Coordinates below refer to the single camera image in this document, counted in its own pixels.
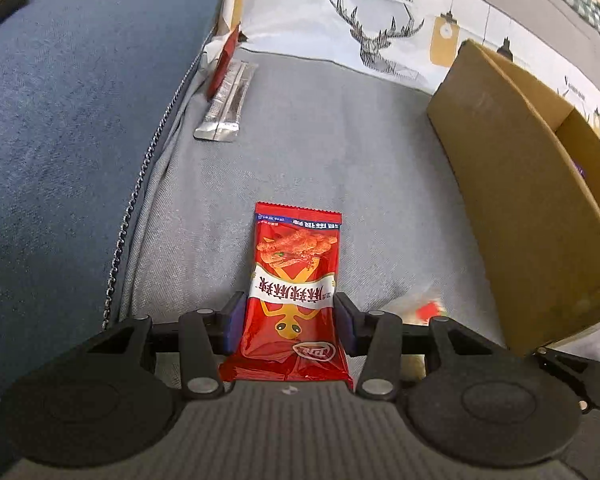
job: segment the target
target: metal zipper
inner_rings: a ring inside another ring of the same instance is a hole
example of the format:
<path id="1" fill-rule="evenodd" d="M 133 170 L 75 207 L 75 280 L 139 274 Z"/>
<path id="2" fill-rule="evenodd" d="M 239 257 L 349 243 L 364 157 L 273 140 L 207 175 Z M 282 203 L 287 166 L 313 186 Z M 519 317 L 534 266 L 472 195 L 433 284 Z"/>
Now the metal zipper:
<path id="1" fill-rule="evenodd" d="M 138 173 L 138 180 L 136 180 L 136 185 L 134 186 L 134 190 L 131 193 L 131 197 L 129 198 L 128 205 L 125 209 L 125 214 L 122 217 L 122 224 L 120 225 L 120 232 L 118 232 L 118 240 L 116 241 L 116 250 L 113 253 L 113 259 L 111 261 L 111 270 L 109 271 L 109 279 L 107 280 L 107 292 L 104 300 L 104 312 L 102 313 L 102 329 L 106 330 L 109 327 L 110 317 L 111 317 L 111 304 L 113 303 L 113 293 L 116 289 L 116 280 L 118 277 L 118 272 L 120 271 L 120 256 L 122 256 L 122 251 L 125 246 L 126 239 L 126 230 L 129 228 L 129 221 L 131 220 L 131 213 L 136 207 L 136 202 L 138 201 L 138 196 L 140 194 L 140 190 L 142 188 L 142 183 L 144 182 L 144 177 L 146 175 L 146 171 L 149 168 L 149 164 L 154 156 L 155 149 L 158 145 L 158 141 L 160 140 L 160 136 L 162 135 L 162 131 L 167 123 L 167 119 L 169 118 L 169 114 L 176 102 L 178 101 L 178 97 L 180 96 L 180 92 L 184 88 L 184 85 L 189 78 L 189 74 L 191 74 L 192 70 L 198 64 L 200 60 L 200 56 L 202 56 L 204 46 L 208 43 L 211 38 L 213 31 L 210 31 L 207 37 L 205 38 L 203 47 L 200 49 L 200 52 L 196 56 L 196 59 L 193 60 L 189 69 L 185 73 L 182 81 L 178 85 L 176 89 L 176 93 L 173 95 L 171 102 L 167 106 L 167 109 L 164 111 L 162 118 L 160 119 L 160 123 L 156 128 L 154 133 L 154 138 L 151 139 L 151 143 L 144 154 L 144 160 L 142 161 L 142 166 L 140 167 L 140 173 Z"/>

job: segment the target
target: blue fabric cushion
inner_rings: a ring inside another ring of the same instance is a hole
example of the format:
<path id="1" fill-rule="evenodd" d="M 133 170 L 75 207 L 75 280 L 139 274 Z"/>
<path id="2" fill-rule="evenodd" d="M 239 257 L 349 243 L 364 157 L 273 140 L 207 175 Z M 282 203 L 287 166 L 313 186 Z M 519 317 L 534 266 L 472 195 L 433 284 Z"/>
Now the blue fabric cushion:
<path id="1" fill-rule="evenodd" d="M 0 392 L 100 329 L 126 202 L 220 0 L 30 0 L 0 24 Z"/>

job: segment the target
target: red snack bag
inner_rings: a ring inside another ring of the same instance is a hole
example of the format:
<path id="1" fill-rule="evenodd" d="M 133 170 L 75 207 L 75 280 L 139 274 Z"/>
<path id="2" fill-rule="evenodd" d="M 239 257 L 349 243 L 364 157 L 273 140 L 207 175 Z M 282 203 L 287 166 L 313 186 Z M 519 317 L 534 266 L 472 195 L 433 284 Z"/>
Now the red snack bag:
<path id="1" fill-rule="evenodd" d="M 240 346 L 224 381 L 347 381 L 333 294 L 340 213 L 256 204 L 255 266 Z"/>

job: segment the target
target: food image on package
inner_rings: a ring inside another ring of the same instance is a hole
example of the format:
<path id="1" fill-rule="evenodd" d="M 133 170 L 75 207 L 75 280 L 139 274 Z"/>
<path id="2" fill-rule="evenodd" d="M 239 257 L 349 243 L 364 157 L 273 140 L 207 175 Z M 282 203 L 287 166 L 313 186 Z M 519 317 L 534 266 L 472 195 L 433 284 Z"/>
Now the food image on package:
<path id="1" fill-rule="evenodd" d="M 255 221 L 244 331 L 222 379 L 352 385 L 333 322 L 342 215 L 259 202 Z"/>

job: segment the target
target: plastic wrapper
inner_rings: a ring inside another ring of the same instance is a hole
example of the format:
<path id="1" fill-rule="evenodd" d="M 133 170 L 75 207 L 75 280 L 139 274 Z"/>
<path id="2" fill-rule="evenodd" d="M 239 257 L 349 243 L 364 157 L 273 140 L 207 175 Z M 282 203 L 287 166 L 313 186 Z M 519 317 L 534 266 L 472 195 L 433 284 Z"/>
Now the plastic wrapper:
<path id="1" fill-rule="evenodd" d="M 342 215 L 258 202 L 244 331 L 224 381 L 347 381 L 333 295 Z"/>
<path id="2" fill-rule="evenodd" d="M 253 63 L 235 59 L 228 63 L 224 79 L 211 99 L 202 124 L 193 132 L 196 139 L 233 142 L 237 138 L 242 105 L 255 70 Z"/>
<path id="3" fill-rule="evenodd" d="M 421 291 L 411 291 L 387 303 L 382 310 L 400 316 L 403 323 L 428 325 L 434 316 L 446 316 L 440 292 L 433 286 Z M 426 375 L 424 355 L 403 355 L 400 380 L 413 383 Z"/>

